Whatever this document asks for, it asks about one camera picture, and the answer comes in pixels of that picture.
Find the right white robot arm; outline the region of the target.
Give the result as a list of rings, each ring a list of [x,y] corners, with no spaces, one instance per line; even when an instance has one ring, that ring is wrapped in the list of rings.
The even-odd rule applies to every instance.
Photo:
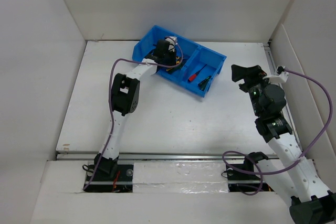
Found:
[[[301,151],[282,113],[287,101],[280,84],[287,81],[290,72],[280,66],[275,75],[268,75],[259,65],[232,65],[231,70],[233,82],[243,80],[239,88],[249,94],[258,133],[284,166],[277,170],[266,154],[252,152],[234,170],[248,178],[259,175],[287,204],[294,223],[334,222],[335,193]]]

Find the red-handled screwdriver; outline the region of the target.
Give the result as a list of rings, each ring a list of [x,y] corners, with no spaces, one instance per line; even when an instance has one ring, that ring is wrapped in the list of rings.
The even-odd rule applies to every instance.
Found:
[[[198,71],[196,71],[194,74],[192,74],[189,78],[188,78],[188,83],[193,82],[196,77],[199,75],[199,73],[206,67],[206,65],[202,66]]]

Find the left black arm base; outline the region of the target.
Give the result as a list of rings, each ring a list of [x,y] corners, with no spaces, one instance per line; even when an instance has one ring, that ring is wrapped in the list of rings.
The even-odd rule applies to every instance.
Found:
[[[117,164],[112,176],[96,171],[93,176],[94,164],[84,164],[86,172],[83,191],[87,193],[131,193],[133,192],[133,164]]]

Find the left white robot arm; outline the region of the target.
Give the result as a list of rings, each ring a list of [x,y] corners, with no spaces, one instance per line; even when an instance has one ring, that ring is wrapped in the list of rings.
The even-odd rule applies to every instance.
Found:
[[[129,114],[133,113],[139,104],[140,82],[155,74],[160,68],[179,66],[183,54],[178,57],[176,51],[180,49],[177,37],[168,36],[158,40],[154,49],[142,61],[120,58],[113,64],[108,94],[111,126],[99,154],[94,159],[94,174],[99,174],[105,180],[115,178],[122,132]],[[120,61],[136,63],[137,66],[127,73],[114,74],[114,69]]]

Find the yellow-handled needle-nose pliers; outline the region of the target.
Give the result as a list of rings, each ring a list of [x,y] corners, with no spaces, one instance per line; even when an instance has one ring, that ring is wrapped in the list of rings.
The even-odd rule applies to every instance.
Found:
[[[176,57],[176,67],[170,67],[167,68],[165,71],[166,72],[174,72],[175,70],[178,70],[182,65],[183,65],[183,57]]]

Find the large green-handled screwdriver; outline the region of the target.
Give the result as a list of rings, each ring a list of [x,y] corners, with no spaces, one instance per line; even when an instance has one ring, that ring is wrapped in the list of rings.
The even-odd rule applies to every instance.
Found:
[[[208,82],[204,82],[204,83],[199,83],[198,87],[201,91],[204,91],[206,89]]]

